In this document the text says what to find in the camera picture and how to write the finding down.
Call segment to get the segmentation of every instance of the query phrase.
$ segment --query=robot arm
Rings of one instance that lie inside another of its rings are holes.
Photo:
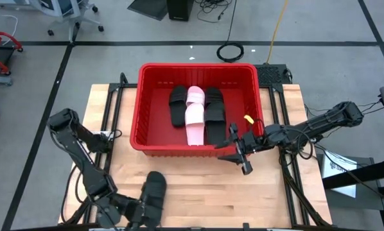
[[[321,140],[322,134],[339,126],[353,127],[359,125],[363,120],[363,114],[353,102],[342,102],[328,110],[325,114],[314,117],[297,125],[272,124],[266,126],[263,135],[256,137],[252,131],[244,133],[242,138],[238,137],[238,127],[231,124],[229,132],[231,137],[228,141],[217,146],[222,148],[230,142],[236,143],[236,154],[219,157],[220,160],[242,164],[244,175],[253,170],[247,155],[258,151],[265,151],[279,146],[283,150],[293,153],[300,151],[311,139]]]
[[[139,199],[118,194],[112,177],[93,164],[81,145],[83,141],[90,152],[108,153],[112,143],[106,135],[92,134],[80,124],[77,113],[68,108],[51,116],[48,128],[54,143],[69,154],[82,172],[87,198],[98,208],[96,217],[101,227],[114,227],[121,216],[129,221],[129,230],[137,230],[141,225],[159,225],[166,192],[166,181],[162,174],[148,174]]]

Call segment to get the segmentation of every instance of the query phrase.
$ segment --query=black cable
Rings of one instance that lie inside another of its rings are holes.
[[[79,203],[83,203],[83,200],[81,200],[79,198],[79,194],[78,194],[78,184],[79,184],[79,179],[81,178],[81,175],[82,173],[79,173],[78,177],[76,178],[76,182],[75,182],[75,198],[77,201],[79,201]]]
[[[295,153],[287,153],[289,156],[290,156],[290,161],[289,163],[283,165],[282,163],[282,160],[281,158],[279,158],[279,164],[284,166],[284,167],[288,167],[290,166],[292,163],[293,163],[293,160],[294,158],[296,158],[297,155],[299,155],[301,158],[303,158],[304,160],[309,160],[310,158],[313,157],[313,144],[312,142],[310,141],[310,137],[308,136],[308,134],[306,134],[304,131],[301,131],[299,129],[296,129],[296,128],[286,128],[287,130],[292,130],[292,131],[295,131],[295,132],[299,132],[300,134],[296,137],[297,141],[296,141],[296,145],[297,145],[297,150]],[[301,140],[300,140],[300,137],[301,136],[305,136],[306,139],[308,140],[308,143],[310,145],[310,153],[307,153],[308,155],[307,156],[304,156],[302,155],[301,153],[305,153],[302,151],[302,147],[301,147]]]
[[[358,107],[367,107],[367,106],[371,105],[369,108],[366,108],[365,110],[363,110],[363,111],[362,111],[362,113],[363,113],[364,111],[366,111],[366,110],[368,110],[368,109],[371,109],[374,105],[376,105],[376,104],[378,104],[378,103],[380,103],[380,100],[377,101],[377,102],[374,102],[374,103],[368,103],[368,104],[366,104],[366,105],[357,105],[357,106],[358,106]],[[330,109],[314,109],[314,108],[311,108],[311,107],[307,106],[305,103],[304,103],[304,105],[305,105],[309,110],[313,110],[313,111],[315,111],[315,112],[324,112],[324,111],[328,111],[328,110],[330,110]]]
[[[199,6],[201,7],[201,10],[197,13],[196,17],[198,18],[198,20],[201,20],[204,22],[217,23],[222,18],[223,13],[226,11],[226,9],[228,9],[228,7],[232,3],[232,1],[233,0],[231,0],[230,2],[228,2],[226,0],[201,0],[201,1],[195,0],[195,2],[198,3]],[[206,14],[209,14],[218,6],[225,6],[225,8],[219,14],[217,21],[209,21],[209,20],[202,19],[199,17],[200,13],[204,12]]]
[[[352,178],[354,178],[359,184],[362,184],[363,186],[365,186],[366,188],[368,188],[369,190],[371,190],[372,192],[374,192],[375,194],[377,194],[380,198],[384,199],[384,195],[377,192],[376,190],[374,190],[372,187],[368,186],[367,184],[365,184],[363,181],[359,180],[358,177],[356,177],[353,173],[350,172],[350,170],[347,170],[346,168],[340,166],[338,163],[336,163],[335,161],[333,161],[328,155],[327,153],[324,151],[324,154],[325,156],[334,164],[336,164],[338,167],[340,167],[341,169],[343,169],[347,174],[349,174]]]
[[[68,176],[68,181],[67,181],[68,183],[66,184],[64,198],[62,199],[62,205],[61,205],[61,220],[62,220],[63,223],[66,222],[66,220],[65,220],[65,216],[64,216],[64,206],[65,206],[66,196],[68,195],[69,182],[71,181],[71,178],[72,178],[73,173],[75,172],[75,169],[76,169],[76,166],[74,166],[74,167],[72,168],[71,173],[70,173],[69,176]]]
[[[121,131],[121,130],[115,130],[115,132],[111,132],[111,133],[109,133],[108,139],[110,138],[111,134],[114,134],[114,138],[113,138],[113,139],[116,139],[116,138],[122,136],[122,131]],[[54,138],[54,133],[53,133],[53,132],[50,133],[50,136],[51,136],[51,140],[53,141],[53,143],[55,144],[55,146],[56,146],[57,148],[59,148],[59,149],[61,149],[62,151],[64,151],[64,152],[66,152],[66,153],[68,153],[68,154],[74,156],[76,160],[79,160],[78,156],[77,156],[75,153],[68,151],[67,149],[65,149],[64,147],[62,147],[62,146],[55,140],[55,138]],[[80,143],[81,148],[84,150],[84,152],[85,152],[85,153],[88,155],[88,157],[89,157],[89,153],[88,153],[88,152],[86,151],[86,149],[83,147],[82,142],[79,142],[79,143]],[[81,173],[78,175],[78,178],[76,179],[76,183],[75,183],[75,196],[76,196],[76,199],[81,203],[81,206],[80,206],[80,208],[74,213],[74,215],[73,215],[70,219],[68,219],[67,221],[65,220],[65,216],[64,216],[64,206],[65,206],[65,201],[66,201],[67,193],[68,193],[68,190],[69,190],[69,183],[70,183],[70,181],[71,181],[72,174],[73,174],[73,172],[75,171],[76,168],[77,168],[77,165],[75,165],[75,166],[73,167],[71,173],[69,174],[68,181],[67,181],[67,186],[66,186],[66,188],[65,188],[64,198],[63,198],[63,200],[62,200],[62,206],[61,206],[61,220],[62,220],[62,222],[63,222],[64,224],[65,224],[65,223],[68,223],[68,224],[77,224],[77,223],[79,222],[80,217],[82,216],[83,212],[84,212],[86,209],[89,208],[89,207],[87,206],[87,204],[86,204],[86,202],[89,201],[89,198],[86,197],[86,199],[85,199],[84,201],[82,201],[81,199],[79,199],[79,196],[78,196],[78,181],[79,181],[79,179],[80,179],[80,175],[82,174],[82,172],[81,172]]]
[[[366,108],[365,110],[362,111],[362,113],[366,112],[367,110],[371,109],[372,107],[374,107],[375,105],[377,105],[378,103],[380,103],[380,100],[376,103],[373,103],[372,106],[370,106],[369,108]]]
[[[377,111],[382,110],[382,109],[384,109],[384,107],[381,107],[379,109],[376,109],[376,110],[373,110],[373,111],[370,111],[370,112],[366,112],[366,113],[363,113],[363,114],[367,115],[367,114],[370,114],[370,113],[373,113],[373,112],[377,112]]]
[[[328,151],[328,150],[322,148],[322,146],[319,145],[319,144],[315,144],[315,148],[317,148],[317,149],[319,149],[319,150],[322,150],[322,151]],[[356,166],[360,166],[360,167],[366,167],[366,166],[368,166],[368,164],[359,164],[359,163],[351,162],[351,161],[346,160],[346,159],[342,158],[342,156],[340,156],[340,155],[338,155],[338,154],[336,154],[336,153],[333,153],[333,152],[331,152],[331,154],[332,154],[335,158],[339,159],[340,161],[342,161],[343,163],[346,163],[346,164],[352,164],[352,165],[356,165]]]
[[[329,133],[329,135],[324,136],[323,138],[328,138],[330,135],[332,135],[333,132],[335,132],[335,131],[337,131],[337,130],[339,130],[339,129],[341,129],[341,128],[342,128],[342,127],[338,127],[338,128],[336,128],[336,129],[334,129],[332,132]]]
[[[293,75],[289,68],[286,68],[285,71],[288,73],[288,77],[290,79],[290,83],[293,84]]]
[[[229,42],[229,38],[231,37],[231,31],[232,31],[232,24],[233,24],[233,18],[235,16],[235,10],[236,10],[236,3],[238,2],[238,0],[235,0],[235,6],[233,8],[233,12],[232,12],[232,20],[231,20],[231,25],[229,26],[229,34],[228,34],[228,39],[226,40],[226,42],[220,46],[218,48],[218,50],[216,51],[216,55],[217,57],[224,61],[224,62],[229,62],[229,63],[233,63],[233,62],[236,62],[238,61],[239,59],[241,59],[243,57],[243,54],[245,54],[245,51],[243,49],[243,46],[242,44],[239,44],[237,42]],[[224,47],[227,47],[227,46],[234,46],[234,47],[237,47],[240,49],[240,54],[234,58],[224,58],[222,55],[220,55],[220,51],[224,48]]]

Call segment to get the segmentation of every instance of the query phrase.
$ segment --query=power cord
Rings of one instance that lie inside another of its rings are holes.
[[[268,58],[266,60],[266,63],[269,64],[269,59],[270,59],[270,56],[272,54],[272,48],[274,47],[274,42],[275,42],[275,38],[276,38],[276,33],[277,33],[277,29],[279,28],[279,25],[282,21],[282,17],[283,17],[283,13],[284,11],[286,10],[286,7],[288,6],[288,2],[289,0],[285,0],[284,1],[284,4],[283,4],[283,8],[282,8],[282,11],[281,11],[281,14],[279,15],[279,18],[277,20],[277,24],[276,24],[276,27],[275,27],[275,31],[274,31],[274,36],[272,37],[272,41],[270,42],[270,47],[269,47],[269,54],[268,54]]]
[[[234,8],[233,8],[233,12],[232,12],[232,20],[231,20],[231,25],[229,26],[229,34],[228,34],[228,39],[226,40],[226,42],[220,46],[218,48],[218,50],[216,51],[216,55],[217,57],[224,61],[224,62],[228,62],[228,63],[233,63],[233,62],[236,62],[238,61],[239,59],[241,59],[243,57],[243,55],[245,54],[245,51],[243,49],[243,46],[242,44],[240,43],[237,43],[237,42],[229,42],[229,38],[231,37],[231,31],[232,31],[232,24],[233,24],[233,18],[235,16],[235,10],[236,10],[236,3],[238,2],[238,0],[235,0],[235,5],[234,5]],[[224,47],[227,47],[227,46],[234,46],[234,47],[237,47],[239,48],[240,50],[240,54],[234,58],[224,58],[221,54],[220,54],[220,51],[224,48]]]
[[[349,170],[345,169],[344,167],[342,167],[341,165],[339,165],[338,163],[336,163],[335,161],[333,161],[329,156],[328,154],[325,152],[327,149],[325,147],[323,147],[322,145],[319,145],[319,144],[316,144],[316,146],[318,146],[321,150],[324,150],[324,154],[325,156],[334,164],[336,164],[338,167],[340,167],[341,169],[343,169],[347,174],[349,174],[352,178],[354,178],[359,184],[362,184],[363,186],[365,186],[366,188],[368,188],[369,190],[371,190],[372,192],[374,192],[375,194],[377,194],[380,198],[384,199],[384,195],[377,192],[376,190],[374,190],[372,187],[368,186],[367,184],[365,184],[364,182],[362,182],[361,180],[359,180],[358,177],[356,177],[352,172],[350,172]]]
[[[13,15],[1,15],[3,17],[11,17],[13,19],[15,19],[15,26],[13,28],[13,32],[11,34],[11,36],[14,36],[15,35],[15,32],[17,32],[17,27],[18,27],[18,18],[13,16]],[[2,44],[3,46],[5,46],[7,43],[9,43],[11,41],[11,38],[8,38],[8,40],[6,42],[4,42],[4,44]]]
[[[201,0],[201,1],[195,0],[195,2],[198,3],[199,6],[201,7],[201,10],[197,13],[196,17],[198,18],[198,20],[201,20],[204,22],[218,23],[219,20],[222,18],[223,13],[226,11],[226,9],[228,9],[228,7],[232,3],[232,1],[233,0],[231,0],[230,2],[228,2],[226,0]],[[209,21],[209,20],[202,19],[199,17],[200,13],[204,12],[206,14],[209,14],[218,6],[224,6],[225,8],[219,14],[217,21]]]

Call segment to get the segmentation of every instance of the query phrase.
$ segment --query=cable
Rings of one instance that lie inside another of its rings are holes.
[[[345,169],[344,167],[342,167],[341,165],[339,165],[338,163],[336,163],[335,161],[333,161],[328,155],[327,153],[324,151],[324,154],[325,156],[334,164],[336,164],[338,167],[340,167],[341,169],[343,169],[347,174],[349,174],[353,179],[355,179],[359,184],[362,184],[363,186],[365,186],[366,188],[368,188],[369,190],[371,190],[372,192],[374,192],[375,194],[377,194],[380,198],[384,199],[384,195],[377,192],[376,190],[374,190],[372,187],[368,186],[367,184],[365,184],[364,182],[362,182],[361,180],[359,180],[358,177],[356,177],[352,172],[350,172],[350,170],[347,170]]]
[[[75,182],[75,198],[76,200],[79,202],[79,203],[83,203],[83,200],[81,200],[79,198],[79,194],[78,194],[78,184],[79,184],[79,179],[81,178],[81,175],[82,173],[79,173],[78,177],[76,178],[76,182]]]
[[[64,206],[65,206],[65,201],[66,201],[66,196],[68,195],[68,190],[69,190],[69,182],[71,181],[72,175],[75,172],[76,166],[74,166],[71,170],[71,173],[68,176],[68,183],[66,184],[65,188],[65,194],[64,198],[62,199],[62,205],[61,205],[61,220],[63,223],[66,223],[65,216],[64,216]]]
[[[297,155],[299,155],[301,158],[303,158],[304,160],[309,160],[310,158],[313,157],[313,144],[312,142],[310,141],[310,137],[308,136],[308,134],[306,134],[304,131],[301,131],[299,129],[296,129],[296,128],[289,128],[287,127],[286,128],[287,130],[292,130],[292,131],[295,131],[295,132],[299,132],[300,134],[296,137],[297,141],[296,141],[296,145],[297,145],[297,151],[295,153],[287,153],[290,155],[290,161],[289,163],[283,165],[282,163],[282,160],[281,158],[279,158],[279,164],[284,166],[284,167],[288,167],[292,164],[294,158],[296,158]],[[308,155],[307,156],[304,156],[302,155],[301,153],[305,153],[302,151],[302,148],[301,148],[301,140],[299,139],[301,136],[305,136],[306,139],[308,140],[308,143],[310,145],[310,153],[307,153]]]
[[[204,22],[217,23],[221,19],[222,15],[226,11],[226,9],[228,9],[228,7],[232,3],[232,1],[233,0],[231,0],[230,2],[228,2],[226,0],[201,0],[201,1],[195,0],[195,2],[199,3],[199,6],[201,7],[201,10],[197,13],[196,17],[198,18],[198,20],[201,20]],[[225,8],[222,10],[220,15],[218,16],[217,21],[209,21],[209,20],[205,20],[205,19],[202,19],[199,17],[200,13],[202,13],[202,12],[204,12],[206,14],[211,13],[218,6],[225,6]]]
[[[370,110],[372,107],[374,107],[378,103],[380,103],[380,100],[376,103],[373,103],[372,106],[370,106],[369,108],[366,108],[365,110],[363,110],[362,113],[366,112],[367,110]]]
[[[112,134],[114,134],[114,138],[113,138],[113,139],[116,139],[116,138],[119,138],[119,137],[122,136],[122,131],[117,129],[117,130],[115,130],[115,132],[110,132],[110,133],[109,133],[109,136],[108,136],[108,139],[110,139],[110,136],[111,136]],[[62,146],[55,140],[55,138],[54,138],[54,133],[53,133],[53,132],[50,133],[50,136],[51,136],[51,140],[53,141],[53,143],[55,144],[55,146],[57,146],[57,147],[58,147],[59,149],[61,149],[62,151],[64,151],[64,152],[66,152],[66,153],[68,153],[68,154],[74,156],[76,160],[79,160],[78,156],[77,156],[75,153],[66,150],[64,147],[62,147]],[[83,147],[81,141],[79,142],[79,144],[80,144],[81,148],[84,150],[84,152],[86,152],[86,154],[87,154],[88,157],[89,157],[89,154],[90,154],[90,153],[87,152],[87,150]],[[75,193],[76,200],[78,200],[78,201],[81,203],[81,207],[74,213],[74,215],[73,215],[70,219],[68,219],[67,221],[65,220],[65,217],[64,217],[64,206],[65,206],[65,201],[66,201],[66,197],[67,197],[68,190],[69,190],[69,183],[70,183],[70,181],[71,181],[72,175],[73,175],[73,173],[74,173],[74,171],[75,171],[76,168],[77,168],[77,165],[75,165],[75,166],[72,168],[72,170],[71,170],[71,172],[70,172],[70,174],[69,174],[69,177],[68,177],[68,180],[67,180],[67,186],[66,186],[65,193],[64,193],[64,198],[63,198],[63,200],[62,200],[62,206],[61,206],[61,220],[62,220],[62,222],[63,222],[64,224],[65,224],[65,223],[68,223],[68,224],[77,224],[77,223],[79,222],[79,220],[80,220],[80,216],[78,217],[77,215],[78,215],[78,214],[81,214],[81,215],[82,215],[83,212],[84,212],[84,211],[87,209],[87,207],[88,207],[88,206],[82,206],[82,205],[86,205],[85,203],[88,202],[88,197],[86,197],[86,199],[84,199],[84,201],[82,201],[82,200],[79,198],[79,195],[78,195],[78,182],[79,182],[79,179],[80,179],[80,177],[81,177],[81,175],[82,175],[82,172],[80,172],[79,175],[78,175],[78,177],[77,177],[77,179],[76,179],[74,193]]]
[[[13,32],[11,34],[11,36],[14,36],[15,35],[15,32],[17,32],[17,27],[18,27],[18,18],[13,16],[13,15],[1,15],[3,17],[11,17],[13,19],[15,19],[15,27],[13,29]],[[8,38],[8,40],[6,42],[4,42],[4,44],[2,44],[3,46],[5,46],[7,43],[9,43],[11,41],[11,38]]]
[[[368,110],[368,109],[371,109],[374,105],[376,105],[376,104],[378,104],[378,103],[380,103],[380,100],[377,101],[377,102],[368,103],[368,104],[366,104],[366,105],[357,105],[357,106],[358,106],[358,107],[367,107],[367,106],[371,105],[371,107],[369,107],[369,108],[367,108],[367,109],[365,109],[365,110],[362,111],[362,112],[364,112],[364,111],[366,111],[366,110]],[[315,111],[315,112],[324,112],[324,111],[328,111],[328,110],[330,110],[330,109],[314,109],[314,108],[311,108],[311,107],[307,106],[306,104],[304,104],[304,105],[305,105],[305,107],[307,107],[309,110],[313,110],[313,111]]]
[[[337,130],[339,130],[339,129],[341,129],[341,127],[338,127],[338,128],[336,128],[336,129],[334,129],[332,132],[329,133],[329,135],[327,135],[327,136],[325,136],[325,137],[323,137],[323,138],[328,138],[330,135],[332,135],[333,132],[335,132],[335,131],[337,131]]]
[[[328,151],[326,149],[324,149],[321,145],[319,144],[315,144],[315,148],[319,149],[319,150],[322,150],[322,151]],[[352,165],[356,165],[356,166],[360,166],[360,167],[366,167],[368,166],[368,164],[359,164],[359,163],[354,163],[354,162],[351,162],[349,160],[346,160],[345,158],[343,158],[341,155],[339,154],[336,154],[336,153],[333,153],[331,152],[331,154],[337,158],[339,161],[343,162],[343,163],[346,163],[346,164],[352,164]]]
[[[277,29],[279,28],[279,25],[280,25],[280,23],[282,21],[283,13],[286,10],[286,7],[288,6],[288,2],[289,2],[289,0],[285,0],[284,1],[284,5],[283,5],[283,8],[282,8],[281,14],[279,15],[279,19],[277,20],[277,24],[276,24],[275,31],[274,31],[274,36],[272,37],[272,41],[270,42],[269,55],[268,55],[268,58],[266,60],[267,64],[269,64],[269,59],[270,59],[270,55],[272,54],[272,48],[274,46],[274,41],[275,41]]]
[[[363,114],[367,115],[367,114],[370,114],[370,113],[373,113],[373,112],[377,112],[377,111],[382,110],[382,109],[384,109],[384,107],[381,107],[379,109],[376,109],[376,110],[373,110],[373,111],[370,111],[370,112],[366,112],[366,113],[363,113]]]
[[[233,63],[233,62],[236,62],[238,61],[239,59],[241,59],[243,57],[243,55],[245,54],[245,51],[244,51],[244,48],[242,46],[242,44],[239,44],[237,42],[229,42],[229,38],[231,37],[231,31],[232,31],[232,24],[233,24],[233,18],[235,16],[235,10],[236,10],[236,3],[238,2],[238,0],[235,0],[235,5],[234,5],[234,8],[233,8],[233,12],[232,12],[232,20],[231,20],[231,25],[229,26],[229,34],[228,34],[228,39],[226,40],[226,42],[220,46],[218,48],[218,50],[216,51],[216,55],[217,57],[224,61],[224,62],[229,62],[229,63]],[[234,47],[237,47],[240,49],[240,54],[234,58],[224,58],[222,57],[222,55],[220,55],[220,51],[224,48],[224,47],[227,47],[227,46],[234,46]]]

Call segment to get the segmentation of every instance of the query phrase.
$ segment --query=floor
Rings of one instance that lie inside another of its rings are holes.
[[[13,85],[0,85],[0,229],[27,158],[35,154],[12,229],[58,221],[71,160],[43,130],[49,113],[69,107],[82,117],[92,84],[117,82],[120,72],[135,83],[138,69],[147,62],[219,62],[216,50],[227,38],[232,19],[231,8],[218,23],[199,21],[195,4],[189,22],[168,16],[156,21],[127,10],[132,0],[92,2],[100,12],[89,11],[87,16],[101,21],[105,32],[81,25],[72,51],[66,46],[66,27],[54,30],[53,37],[47,35],[50,17],[29,9],[0,8],[0,31],[13,31],[14,19],[1,15],[14,15],[19,19],[15,36],[26,44],[12,60]],[[245,55],[239,62],[265,62],[283,3],[237,2],[231,40],[244,41]],[[207,18],[215,20],[217,10]],[[309,107],[378,100],[384,86],[384,0],[290,1],[276,41],[270,63],[287,64]],[[233,48],[222,51],[223,56],[236,53]],[[384,111],[367,115],[356,128],[340,129],[322,144],[342,155],[384,160]],[[330,209],[340,227],[383,229],[377,212]]]

